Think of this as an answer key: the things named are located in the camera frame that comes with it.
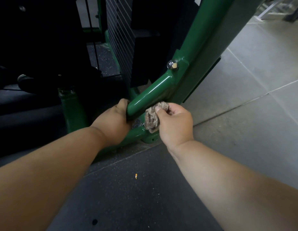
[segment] right hand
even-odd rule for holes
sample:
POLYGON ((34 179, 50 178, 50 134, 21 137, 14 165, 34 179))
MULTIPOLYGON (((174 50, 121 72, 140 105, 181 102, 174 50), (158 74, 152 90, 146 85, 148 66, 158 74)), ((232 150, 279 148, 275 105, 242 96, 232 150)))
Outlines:
POLYGON ((180 145, 194 140, 193 119, 189 111, 182 106, 169 103, 169 114, 160 107, 155 112, 160 119, 160 137, 169 152, 174 155, 180 145))

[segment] floor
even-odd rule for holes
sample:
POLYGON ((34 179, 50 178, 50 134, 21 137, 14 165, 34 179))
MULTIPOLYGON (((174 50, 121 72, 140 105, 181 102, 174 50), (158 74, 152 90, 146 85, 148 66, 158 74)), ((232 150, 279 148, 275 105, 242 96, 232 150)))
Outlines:
MULTIPOLYGON (((298 189, 298 22, 252 18, 184 107, 196 140, 298 189)), ((159 143, 93 164, 48 230, 145 229, 222 230, 159 143)))

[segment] hand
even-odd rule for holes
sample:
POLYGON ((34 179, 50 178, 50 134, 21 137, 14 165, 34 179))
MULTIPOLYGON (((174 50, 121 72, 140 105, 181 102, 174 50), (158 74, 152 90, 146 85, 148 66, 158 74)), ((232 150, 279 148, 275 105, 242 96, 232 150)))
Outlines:
POLYGON ((194 140, 193 119, 189 111, 182 106, 169 103, 169 114, 160 107, 155 111, 160 119, 160 137, 173 155, 182 144, 194 140))
POLYGON ((98 116, 91 125, 105 136, 106 147, 121 143, 131 129, 126 118, 127 106, 128 100, 121 99, 117 105, 98 116))

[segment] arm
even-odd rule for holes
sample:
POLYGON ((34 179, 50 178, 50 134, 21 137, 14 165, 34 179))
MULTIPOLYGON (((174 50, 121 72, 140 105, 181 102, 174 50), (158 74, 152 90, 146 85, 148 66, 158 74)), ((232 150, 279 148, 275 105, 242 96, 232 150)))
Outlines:
POLYGON ((122 99, 90 127, 1 167, 0 230, 45 230, 97 153, 128 133, 127 105, 122 99))
POLYGON ((156 108, 161 139, 225 231, 298 230, 298 190, 195 141, 191 114, 173 103, 170 110, 156 108))

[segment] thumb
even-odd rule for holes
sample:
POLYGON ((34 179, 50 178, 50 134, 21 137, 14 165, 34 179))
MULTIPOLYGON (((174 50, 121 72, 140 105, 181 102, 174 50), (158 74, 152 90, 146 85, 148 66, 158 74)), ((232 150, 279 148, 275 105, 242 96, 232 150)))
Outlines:
POLYGON ((155 112, 159 119, 163 119, 165 116, 168 116, 167 112, 159 106, 155 107, 155 112))

